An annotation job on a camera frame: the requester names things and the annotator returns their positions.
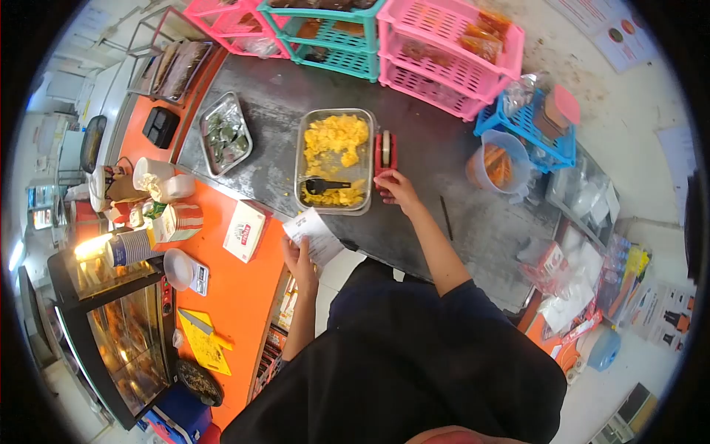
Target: hand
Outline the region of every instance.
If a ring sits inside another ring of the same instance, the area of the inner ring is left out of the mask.
[[[399,171],[383,171],[374,180],[377,185],[385,188],[380,191],[382,201],[388,204],[398,204],[408,217],[412,217],[416,209],[422,205],[412,183]]]
[[[308,256],[309,240],[306,236],[301,239],[300,248],[284,235],[281,238],[283,261],[296,279],[296,285],[301,294],[314,295],[318,293],[318,278],[315,276],[313,264]]]

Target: receipt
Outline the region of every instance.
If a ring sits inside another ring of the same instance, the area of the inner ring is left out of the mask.
[[[320,267],[325,266],[344,248],[313,207],[283,224],[283,231],[297,245],[300,245],[303,236],[308,236],[308,255]]]

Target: black spatula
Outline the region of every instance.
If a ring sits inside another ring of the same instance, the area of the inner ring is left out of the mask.
[[[350,188],[350,182],[335,182],[333,180],[325,179],[307,179],[306,191],[311,194],[323,194],[325,190],[338,190],[341,188]]]

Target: yellow food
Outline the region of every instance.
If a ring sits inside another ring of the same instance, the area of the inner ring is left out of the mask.
[[[340,163],[344,168],[357,165],[360,161],[357,148],[368,141],[369,129],[357,116],[331,116],[312,122],[303,138],[306,142],[303,151],[307,165],[305,174],[338,180],[334,175],[341,168],[330,165],[334,160],[333,153],[341,153]],[[325,190],[320,195],[309,194],[303,185],[301,192],[307,203],[348,207],[362,202],[364,183],[364,179],[356,180],[351,188]]]
[[[350,188],[342,188],[338,190],[325,190],[323,194],[310,194],[306,191],[306,185],[301,185],[301,192],[305,196],[304,202],[317,203],[319,205],[343,205],[349,207],[360,203],[363,200],[362,185],[365,179],[356,180],[351,184]]]
[[[331,116],[315,121],[304,134],[306,141],[304,154],[308,166],[313,166],[312,162],[321,153],[327,151],[340,153],[343,150],[346,152],[340,162],[346,168],[353,166],[359,161],[357,147],[364,144],[367,138],[367,123],[357,116]]]

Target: stainless steel counter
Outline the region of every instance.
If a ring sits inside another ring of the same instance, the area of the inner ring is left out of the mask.
[[[479,146],[473,124],[464,124],[429,104],[389,88],[289,60],[259,60],[230,55],[224,61],[197,112],[227,91],[240,97],[254,150],[249,158],[215,180],[207,172],[195,122],[185,138],[177,166],[236,199],[254,199],[280,219],[296,215],[293,174],[298,123],[317,108],[356,107],[372,111],[381,129],[398,137],[399,170],[413,182],[420,199],[447,232],[443,196],[452,226],[452,242],[476,284],[501,308],[517,312],[530,284],[518,271],[515,255],[529,236],[552,238],[560,211],[545,202],[546,180],[528,201],[477,190],[464,164]],[[414,230],[394,205],[375,196],[362,216],[324,216],[348,247],[359,249],[405,273],[430,278]]]

